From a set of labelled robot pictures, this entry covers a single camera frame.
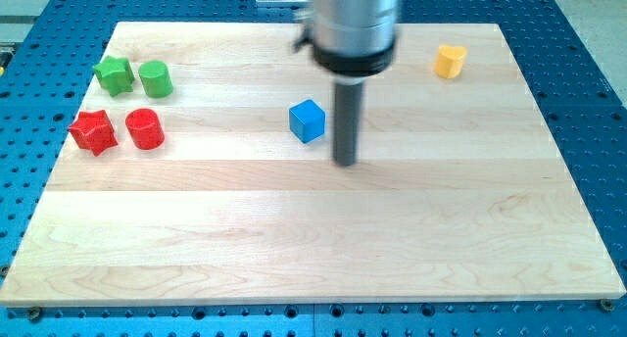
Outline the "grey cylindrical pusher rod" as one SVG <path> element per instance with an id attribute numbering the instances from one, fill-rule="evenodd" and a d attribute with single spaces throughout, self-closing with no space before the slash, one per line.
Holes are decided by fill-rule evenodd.
<path id="1" fill-rule="evenodd" d="M 362 79 L 334 82 L 332 157 L 343 167 L 357 161 L 362 95 Z"/>

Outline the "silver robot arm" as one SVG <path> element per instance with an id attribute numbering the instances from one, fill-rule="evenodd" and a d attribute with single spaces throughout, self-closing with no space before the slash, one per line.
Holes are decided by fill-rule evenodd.
<path id="1" fill-rule="evenodd" d="M 333 75 L 332 159 L 349 167 L 358 160 L 363 87 L 395 57 L 401 0 L 310 0 L 300 15 L 299 51 Z"/>

